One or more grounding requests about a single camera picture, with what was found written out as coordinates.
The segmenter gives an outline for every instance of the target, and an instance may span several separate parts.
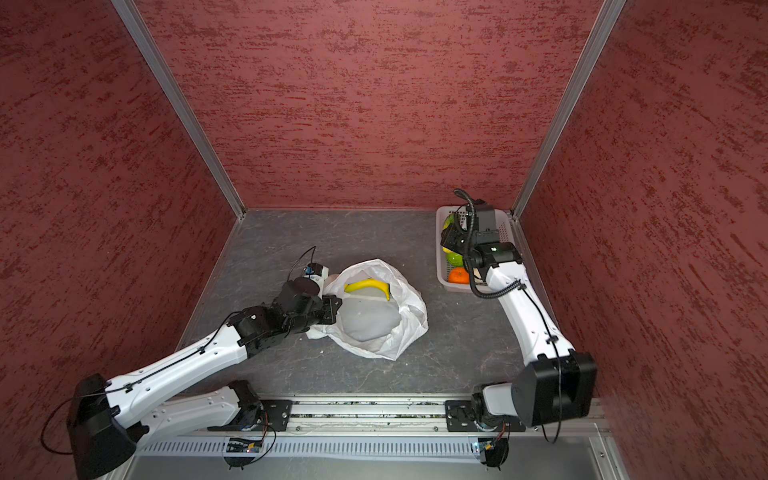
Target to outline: red wall panel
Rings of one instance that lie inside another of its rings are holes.
[[[762,2],[627,2],[523,227],[634,480],[768,478]]]
[[[138,0],[248,207],[511,207],[601,0]]]
[[[173,351],[234,218],[109,2],[0,25],[0,477],[73,478],[43,419]]]

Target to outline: green fruit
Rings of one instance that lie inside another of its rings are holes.
[[[446,253],[445,258],[448,260],[448,263],[450,263],[453,266],[464,265],[464,259],[458,253],[455,253],[455,252]]]
[[[445,222],[442,223],[442,229],[445,230],[446,228],[448,228],[448,225],[453,223],[454,220],[455,220],[455,218],[454,218],[453,214],[448,215],[446,217],[446,219],[445,219]]]

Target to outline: yellow banana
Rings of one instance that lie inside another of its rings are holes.
[[[374,280],[373,278],[369,278],[367,280],[361,280],[359,282],[355,283],[347,283],[344,285],[344,291],[347,293],[352,293],[355,290],[360,290],[361,288],[366,288],[372,286],[373,288],[377,288],[384,292],[386,295],[386,299],[389,302],[389,284],[380,282],[378,280]]]

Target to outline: plastic bag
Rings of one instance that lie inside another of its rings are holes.
[[[374,290],[346,293],[344,286],[367,278],[389,284],[390,300]],[[393,266],[376,259],[350,266],[323,289],[343,304],[333,325],[314,325],[310,339],[329,336],[344,350],[369,359],[397,360],[397,357],[429,328],[427,307],[421,294]]]

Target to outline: white basket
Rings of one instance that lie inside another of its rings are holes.
[[[445,222],[445,219],[448,218],[448,215],[455,213],[457,210],[461,209],[461,211],[458,213],[459,219],[461,221],[461,225],[463,228],[467,227],[467,214],[465,213],[464,209],[460,206],[455,207],[440,207],[437,209],[437,215],[435,216],[435,245],[437,246],[437,280],[442,284],[443,288],[448,290],[449,292],[458,292],[458,293],[472,293],[472,291],[469,289],[469,285],[465,285],[464,283],[450,283],[448,281],[448,274],[451,273],[451,270],[453,270],[455,267],[448,263],[448,259],[445,258],[445,252],[442,251],[442,247],[440,246],[440,235],[442,233],[442,225]],[[496,228],[498,228],[498,237],[499,241],[501,242],[512,242],[512,228],[509,226],[509,219],[507,217],[507,214],[505,214],[501,210],[496,210]],[[478,280],[477,282],[478,290],[484,293],[490,293],[491,289],[489,289],[485,284]]]

